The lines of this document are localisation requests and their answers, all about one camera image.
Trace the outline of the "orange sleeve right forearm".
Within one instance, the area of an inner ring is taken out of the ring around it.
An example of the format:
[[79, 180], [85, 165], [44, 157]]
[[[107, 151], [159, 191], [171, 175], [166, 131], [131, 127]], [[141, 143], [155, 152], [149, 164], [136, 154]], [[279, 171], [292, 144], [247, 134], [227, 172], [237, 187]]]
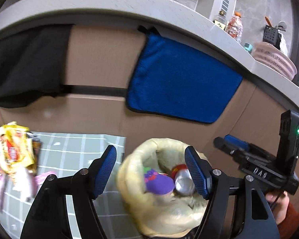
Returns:
[[296, 212], [293, 205], [290, 203], [287, 207], [285, 219], [278, 224], [280, 238], [289, 239], [299, 227], [299, 213]]

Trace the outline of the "right hand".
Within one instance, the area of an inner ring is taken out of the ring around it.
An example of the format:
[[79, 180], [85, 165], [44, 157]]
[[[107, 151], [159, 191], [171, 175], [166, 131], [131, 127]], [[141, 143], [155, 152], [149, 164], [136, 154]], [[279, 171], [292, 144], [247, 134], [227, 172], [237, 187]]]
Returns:
[[272, 204], [272, 213], [276, 224], [279, 225], [286, 218], [289, 205], [287, 192], [268, 192], [265, 196], [267, 202]]

